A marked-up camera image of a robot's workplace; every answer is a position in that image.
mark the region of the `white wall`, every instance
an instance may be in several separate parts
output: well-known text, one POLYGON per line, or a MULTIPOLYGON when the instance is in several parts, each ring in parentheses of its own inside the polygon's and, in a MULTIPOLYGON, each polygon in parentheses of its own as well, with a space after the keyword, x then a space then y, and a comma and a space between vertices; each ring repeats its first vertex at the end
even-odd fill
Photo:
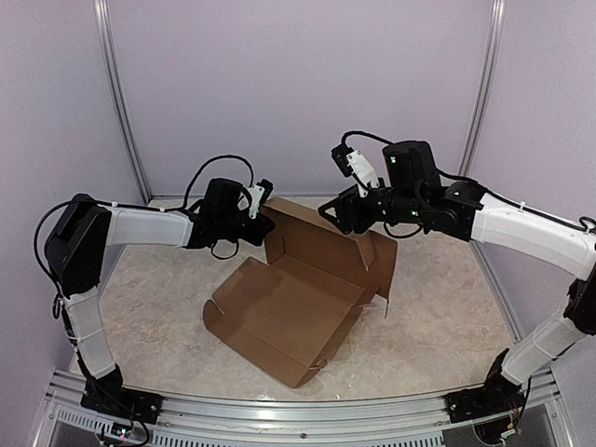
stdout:
POLYGON ((77 192, 139 199, 92 2, 2 0, 0 11, 0 443, 21 446, 52 372, 72 356, 34 261, 35 225, 77 192))
MULTIPOLYGON (((596 216, 596 3, 508 0, 494 85, 471 175, 529 206, 596 216)), ((487 248, 526 333, 564 300, 572 278, 487 248)), ((553 365, 579 445, 596 440, 596 340, 553 365)))
MULTIPOLYGON (((119 73, 152 191, 180 195, 207 158, 249 158, 280 194, 348 187, 331 149, 349 129, 425 139, 455 171, 492 2, 110 2, 119 73)), ((370 158, 385 170, 378 144, 370 158)), ((246 179, 237 162, 212 175, 246 179)))

